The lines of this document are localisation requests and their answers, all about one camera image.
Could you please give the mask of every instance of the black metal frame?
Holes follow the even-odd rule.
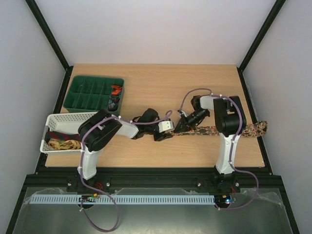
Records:
[[[62,83],[61,90],[56,102],[56,106],[53,111],[53,113],[56,114],[59,113],[61,110],[73,66],[69,66],[69,64],[67,63],[36,2],[34,0],[25,1],[33,12],[40,27],[45,33],[47,39],[49,40],[52,48],[54,49],[57,57],[59,58],[66,71],[64,81]],[[237,68],[237,72],[240,77],[242,88],[244,90],[245,98],[247,100],[248,108],[253,122],[257,122],[257,118],[243,76],[243,71],[245,70],[253,54],[257,50],[259,44],[264,38],[266,32],[268,31],[270,25],[274,21],[284,2],[285,0],[277,0],[275,2],[258,35],[256,36],[250,49],[248,50],[248,53],[243,59],[243,62],[241,63],[240,67]],[[280,190],[292,231],[293,233],[297,234],[299,233],[299,230],[292,213],[292,209],[283,185],[283,181],[280,176],[273,175],[268,155],[266,153],[266,149],[263,143],[263,139],[261,137],[258,138],[258,143],[263,156],[265,167],[244,168],[244,170],[248,170],[256,174],[259,179],[260,188],[278,188]],[[76,168],[46,168],[46,159],[47,156],[45,154],[40,154],[35,174],[27,175],[16,207],[14,209],[10,224],[8,226],[7,233],[13,232],[19,210],[21,208],[26,189],[28,187],[67,187],[68,178],[77,174]],[[124,187],[157,187],[182,188],[185,190],[194,190],[198,192],[210,192],[211,194],[216,195],[217,193],[215,193],[215,191],[210,191],[210,186],[208,186],[209,181],[211,181],[213,171],[213,168],[98,168],[97,176],[104,178],[105,180],[110,182],[111,186],[108,189],[108,191],[110,192],[113,192],[115,189],[120,189]],[[240,187],[251,188],[255,185],[254,179],[249,175],[237,174],[237,179],[239,180]],[[197,186],[199,182],[201,182],[202,184],[202,186],[200,187]]]

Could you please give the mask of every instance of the white cable tray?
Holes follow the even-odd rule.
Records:
[[[113,195],[118,205],[214,205],[213,195]],[[81,195],[33,195],[30,204],[80,204]],[[107,197],[92,198],[84,204],[113,204]]]

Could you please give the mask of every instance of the wooden tabletop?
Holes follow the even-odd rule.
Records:
[[[133,119],[148,108],[163,117],[173,110],[171,119],[177,124],[179,109],[185,94],[195,88],[210,88],[214,94],[238,95],[243,105],[247,124],[252,123],[244,92],[235,65],[162,65],[162,64],[76,64],[70,83],[76,75],[120,77],[125,80],[121,116]],[[193,111],[191,93],[183,110]],[[201,126],[214,126],[214,113]],[[98,167],[213,167],[219,154],[219,136],[175,136],[155,142],[145,135],[138,140],[114,136],[98,159]],[[51,155],[47,167],[76,167],[80,155]],[[236,152],[235,166],[263,167],[263,159],[256,138],[241,137]]]

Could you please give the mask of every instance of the red object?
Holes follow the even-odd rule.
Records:
[[[112,95],[117,96],[121,93],[122,86],[121,85],[112,85],[113,91]]]

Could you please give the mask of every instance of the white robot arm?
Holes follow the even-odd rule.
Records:
[[[96,113],[89,120],[84,122],[78,130],[80,138],[82,138],[91,127],[93,127],[100,120],[108,116],[110,116],[110,114],[107,111],[102,110]],[[152,130],[154,132],[164,133],[168,130],[172,130],[173,128],[173,122],[170,120],[166,120],[154,124]],[[82,165],[78,166],[78,172],[81,173],[82,169],[82,176],[86,180],[95,176],[97,173],[98,157],[100,153],[104,150],[105,145],[111,140],[111,138],[114,135],[135,138],[138,136],[140,130],[142,132],[142,127],[137,127],[133,123],[129,123],[118,118],[109,120],[104,123],[103,126],[98,126],[97,128],[95,128],[86,138],[86,147],[82,159]]]
[[[240,109],[243,119],[243,129],[246,126],[246,118],[239,97],[232,96],[230,98]],[[234,170],[230,163],[234,165],[237,142],[241,134],[240,132],[240,134],[234,139],[239,128],[239,116],[237,110],[229,100],[221,98],[220,96],[194,96],[191,104],[195,111],[189,116],[187,116],[185,112],[180,111],[181,120],[176,126],[175,132],[187,132],[190,129],[195,129],[206,116],[210,116],[208,110],[213,110],[215,125],[220,132],[221,138],[219,158],[215,167],[219,174],[231,174]]]

